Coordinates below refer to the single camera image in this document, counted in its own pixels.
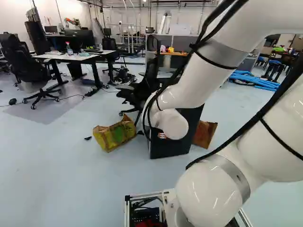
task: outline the keyboard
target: keyboard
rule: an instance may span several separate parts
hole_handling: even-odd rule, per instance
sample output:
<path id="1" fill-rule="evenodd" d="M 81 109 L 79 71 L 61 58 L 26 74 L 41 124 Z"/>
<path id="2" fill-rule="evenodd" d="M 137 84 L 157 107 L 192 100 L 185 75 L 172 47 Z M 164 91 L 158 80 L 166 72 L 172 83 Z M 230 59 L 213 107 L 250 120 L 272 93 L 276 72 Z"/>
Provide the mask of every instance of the keyboard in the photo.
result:
<path id="1" fill-rule="evenodd" d="M 103 53 L 103 51 L 100 51 L 98 49 L 84 49 L 85 52 L 98 52 L 98 53 Z"/>
<path id="2" fill-rule="evenodd" d="M 62 55 L 64 53 L 61 53 L 61 52 L 58 52 L 58 51 L 50 51 L 50 52 L 45 52 L 45 54 Z"/>

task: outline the blue stool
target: blue stool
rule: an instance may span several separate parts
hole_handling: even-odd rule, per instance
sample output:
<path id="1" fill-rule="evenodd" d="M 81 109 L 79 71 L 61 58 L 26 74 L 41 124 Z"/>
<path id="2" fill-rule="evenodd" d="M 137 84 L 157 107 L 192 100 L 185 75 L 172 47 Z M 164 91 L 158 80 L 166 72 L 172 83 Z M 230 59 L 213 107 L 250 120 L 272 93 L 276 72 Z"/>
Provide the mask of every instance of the blue stool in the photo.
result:
<path id="1" fill-rule="evenodd" d="M 269 63 L 269 67 L 266 70 L 265 75 L 263 75 L 261 77 L 267 78 L 269 81 L 271 81 L 274 74 L 280 69 L 278 72 L 278 76 L 276 78 L 276 79 L 278 79 L 284 69 L 284 65 L 282 65 L 282 63 L 277 60 L 269 60 L 268 63 Z"/>
<path id="2" fill-rule="evenodd" d="M 277 61 L 277 60 L 269 60 L 268 63 L 269 64 L 278 64 L 278 65 L 282 64 L 280 61 Z"/>
<path id="3" fill-rule="evenodd" d="M 257 60 L 255 66 L 259 66 L 259 63 L 260 63 L 260 66 L 262 66 L 265 62 L 266 62 L 265 58 L 263 58 L 263 57 L 258 57 L 258 60 Z"/>

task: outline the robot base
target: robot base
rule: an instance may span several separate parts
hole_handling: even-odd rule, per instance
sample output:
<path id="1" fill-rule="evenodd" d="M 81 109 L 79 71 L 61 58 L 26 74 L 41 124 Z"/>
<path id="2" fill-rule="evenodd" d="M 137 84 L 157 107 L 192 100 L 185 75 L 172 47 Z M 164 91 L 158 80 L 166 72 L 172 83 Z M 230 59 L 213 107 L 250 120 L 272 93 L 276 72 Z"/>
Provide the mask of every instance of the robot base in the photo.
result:
<path id="1" fill-rule="evenodd" d="M 156 200 L 160 201 L 159 206 L 155 206 Z M 155 226 L 194 227 L 179 206 L 175 189 L 125 196 L 124 227 L 135 227 L 140 222 L 148 219 L 153 220 Z M 240 222 L 246 227 L 253 227 L 242 209 L 226 227 L 239 227 L 238 223 Z"/>

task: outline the stool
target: stool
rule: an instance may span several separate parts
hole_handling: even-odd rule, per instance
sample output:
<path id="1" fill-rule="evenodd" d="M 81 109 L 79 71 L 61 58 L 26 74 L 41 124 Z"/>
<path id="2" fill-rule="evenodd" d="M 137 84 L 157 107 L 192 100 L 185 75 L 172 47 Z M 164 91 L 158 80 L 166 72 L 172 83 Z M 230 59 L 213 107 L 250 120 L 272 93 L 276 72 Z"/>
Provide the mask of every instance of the stool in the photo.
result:
<path id="1" fill-rule="evenodd" d="M 279 62 L 280 64 L 276 64 L 276 63 L 269 63 L 269 67 L 268 69 L 266 70 L 265 74 L 263 76 L 261 76 L 262 78 L 267 78 L 269 81 L 271 81 L 272 77 L 274 76 L 274 74 L 278 71 L 281 62 Z"/>
<path id="2" fill-rule="evenodd" d="M 268 61 L 265 63 L 263 69 L 265 70 L 265 69 L 266 69 L 266 66 L 267 66 L 268 64 L 271 64 L 271 63 L 281 64 L 280 61 L 278 61 L 278 60 L 273 60 L 273 59 L 270 59 L 270 58 L 269 58 Z"/>
<path id="3" fill-rule="evenodd" d="M 278 68 L 278 74 L 277 74 L 277 76 L 276 76 L 276 78 L 273 80 L 273 82 L 277 82 L 277 80 L 279 79 L 279 76 L 281 75 L 281 73 L 283 72 L 283 70 L 284 70 L 284 65 L 279 65 L 279 68 Z"/>
<path id="4" fill-rule="evenodd" d="M 260 63 L 260 66 L 262 66 L 265 62 L 266 62 L 265 58 L 263 58 L 263 57 L 258 57 L 258 60 L 257 60 L 257 62 L 256 62 L 256 64 L 255 64 L 255 67 L 258 66 L 259 63 Z"/>

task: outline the yellow bag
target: yellow bag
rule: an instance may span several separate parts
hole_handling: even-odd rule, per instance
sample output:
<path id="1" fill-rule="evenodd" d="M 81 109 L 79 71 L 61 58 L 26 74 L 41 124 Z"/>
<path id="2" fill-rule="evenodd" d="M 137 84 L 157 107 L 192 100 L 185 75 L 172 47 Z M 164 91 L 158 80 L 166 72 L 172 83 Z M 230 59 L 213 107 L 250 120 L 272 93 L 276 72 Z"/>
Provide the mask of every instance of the yellow bag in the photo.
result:
<path id="1" fill-rule="evenodd" d="M 126 143 L 136 136 L 136 126 L 132 119 L 124 114 L 122 121 L 108 127 L 96 126 L 93 135 L 98 144 L 107 152 Z"/>

